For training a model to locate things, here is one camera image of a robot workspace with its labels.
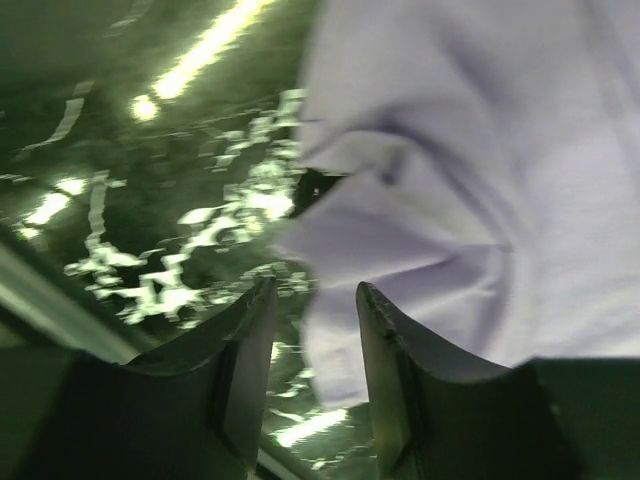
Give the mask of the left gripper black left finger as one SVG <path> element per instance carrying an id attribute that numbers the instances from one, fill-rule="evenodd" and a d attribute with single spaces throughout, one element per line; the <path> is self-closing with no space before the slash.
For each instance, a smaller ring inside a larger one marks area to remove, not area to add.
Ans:
<path id="1" fill-rule="evenodd" d="M 244 479 L 257 464 L 277 292 L 126 365 L 60 346 L 1 353 L 5 479 Z"/>

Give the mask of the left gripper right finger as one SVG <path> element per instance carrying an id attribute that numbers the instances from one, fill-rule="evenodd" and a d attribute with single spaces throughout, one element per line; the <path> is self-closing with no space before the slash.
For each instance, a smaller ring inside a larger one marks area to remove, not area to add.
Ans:
<path id="1" fill-rule="evenodd" d="M 509 369 L 420 325 L 369 283 L 356 303 L 381 478 L 638 477 L 636 360 Z"/>

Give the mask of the purple t shirt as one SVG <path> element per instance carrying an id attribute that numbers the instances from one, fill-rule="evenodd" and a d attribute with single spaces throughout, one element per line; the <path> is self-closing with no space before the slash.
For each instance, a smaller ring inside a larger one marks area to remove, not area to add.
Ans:
<path id="1" fill-rule="evenodd" d="M 503 366 L 639 353 L 639 5 L 326 1 L 297 131 L 340 182 L 277 240 L 321 404 L 368 399 L 375 285 Z"/>

